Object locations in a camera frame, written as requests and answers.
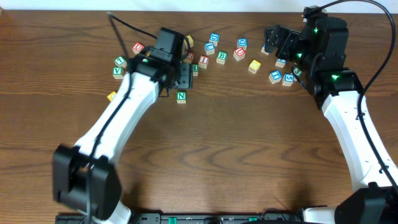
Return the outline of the green N block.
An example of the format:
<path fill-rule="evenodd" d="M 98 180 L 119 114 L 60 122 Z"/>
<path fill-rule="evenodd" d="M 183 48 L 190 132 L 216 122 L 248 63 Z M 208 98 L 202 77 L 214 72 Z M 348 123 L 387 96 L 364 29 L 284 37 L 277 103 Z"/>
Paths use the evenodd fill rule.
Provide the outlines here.
<path fill-rule="evenodd" d="M 177 92 L 177 103 L 185 104 L 187 102 L 187 92 L 186 91 L 178 91 Z"/>

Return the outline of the red E block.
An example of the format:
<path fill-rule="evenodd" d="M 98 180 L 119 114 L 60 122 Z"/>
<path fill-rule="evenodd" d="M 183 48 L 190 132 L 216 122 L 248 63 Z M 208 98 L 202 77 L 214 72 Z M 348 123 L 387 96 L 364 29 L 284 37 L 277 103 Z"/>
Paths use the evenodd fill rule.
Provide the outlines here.
<path fill-rule="evenodd" d="M 193 53 L 193 52 L 186 52 L 186 57 L 185 57 L 185 59 L 183 60 L 183 63 L 189 63 L 189 64 L 191 64 L 191 63 L 193 62 L 193 56 L 194 56 L 194 53 Z"/>

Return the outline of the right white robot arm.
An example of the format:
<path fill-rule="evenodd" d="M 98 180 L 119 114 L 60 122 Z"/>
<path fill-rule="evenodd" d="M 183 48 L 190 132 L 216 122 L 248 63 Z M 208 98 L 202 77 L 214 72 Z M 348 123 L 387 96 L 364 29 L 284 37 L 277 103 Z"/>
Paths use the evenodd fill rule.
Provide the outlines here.
<path fill-rule="evenodd" d="M 331 124 L 348 165 L 353 193 L 336 207 L 308 207 L 302 223 L 396 223 L 397 166 L 370 117 L 367 88 L 345 67 L 349 37 L 344 20 L 325 7 L 303 10 L 301 31 L 284 26 L 264 31 L 265 50 L 293 62 L 305 74 L 301 85 Z"/>

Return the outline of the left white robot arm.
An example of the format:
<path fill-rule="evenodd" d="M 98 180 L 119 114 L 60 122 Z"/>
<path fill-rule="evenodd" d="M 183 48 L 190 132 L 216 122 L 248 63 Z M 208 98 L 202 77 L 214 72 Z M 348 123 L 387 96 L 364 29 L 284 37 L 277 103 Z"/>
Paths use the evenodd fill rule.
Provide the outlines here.
<path fill-rule="evenodd" d="M 59 145 L 52 158 L 53 198 L 81 212 L 75 223 L 128 223 L 116 172 L 127 140 L 163 90 L 193 86 L 190 37 L 161 28 L 155 45 L 127 60 L 116 96 L 94 126 L 73 147 Z"/>

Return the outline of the green R block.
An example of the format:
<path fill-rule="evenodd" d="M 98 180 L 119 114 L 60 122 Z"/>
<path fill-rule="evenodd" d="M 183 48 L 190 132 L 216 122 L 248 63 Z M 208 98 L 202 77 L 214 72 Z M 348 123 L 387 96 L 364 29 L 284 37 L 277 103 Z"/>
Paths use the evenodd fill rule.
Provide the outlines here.
<path fill-rule="evenodd" d="M 193 76 L 197 77 L 198 76 L 198 72 L 199 72 L 199 66 L 198 64 L 193 64 L 192 65 L 192 72 L 193 72 Z"/>

